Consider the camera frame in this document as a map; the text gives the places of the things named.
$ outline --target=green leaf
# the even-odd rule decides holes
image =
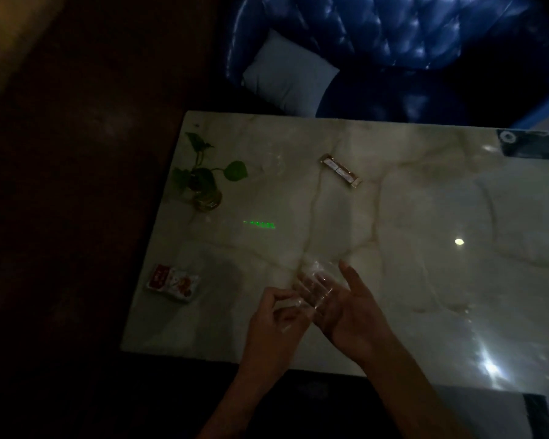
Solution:
[[[171,176],[173,178],[173,181],[177,185],[177,188],[180,191],[183,191],[187,186],[187,184],[189,183],[191,173],[189,172],[188,169],[175,168]]]
[[[195,152],[203,152],[207,148],[213,147],[209,143],[206,143],[204,139],[199,136],[199,134],[195,134],[195,132],[185,132],[185,135],[189,137],[189,141],[191,142],[191,146]]]
[[[224,177],[226,177],[229,181],[238,181],[248,177],[246,165],[244,162],[240,162],[240,160],[231,162],[227,168],[224,169]]]
[[[215,191],[217,186],[215,184],[215,178],[213,172],[207,168],[197,168],[191,171],[191,178],[195,178],[196,189],[191,188],[198,192]]]

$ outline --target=potted plant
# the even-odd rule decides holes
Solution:
[[[196,162],[190,170],[175,168],[171,176],[180,192],[183,192],[186,188],[193,191],[193,206],[198,211],[211,211],[222,202],[222,192],[218,189],[213,171],[222,171],[224,177],[229,181],[239,181],[248,177],[248,170],[244,162],[240,160],[231,162],[224,169],[202,167],[205,150],[213,146],[204,141],[198,134],[193,132],[186,132],[185,134],[196,152]]]

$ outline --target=green light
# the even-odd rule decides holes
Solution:
[[[259,227],[259,228],[268,228],[268,229],[276,229],[274,223],[270,223],[270,222],[255,222],[255,221],[247,221],[247,220],[244,220],[242,221],[243,223],[246,223],[248,225],[253,225],[255,227]]]

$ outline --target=sofa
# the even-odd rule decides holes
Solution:
[[[270,30],[339,69],[317,117],[516,129],[549,117],[537,0],[234,0],[217,70],[238,108]]]

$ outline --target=brown wrapper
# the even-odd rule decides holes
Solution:
[[[359,178],[352,171],[346,169],[341,163],[334,159],[331,154],[324,154],[322,158],[319,159],[319,161],[326,165],[328,168],[335,171],[336,174],[343,178],[348,184],[350,184],[352,188],[356,188],[359,184],[362,183],[361,178]]]

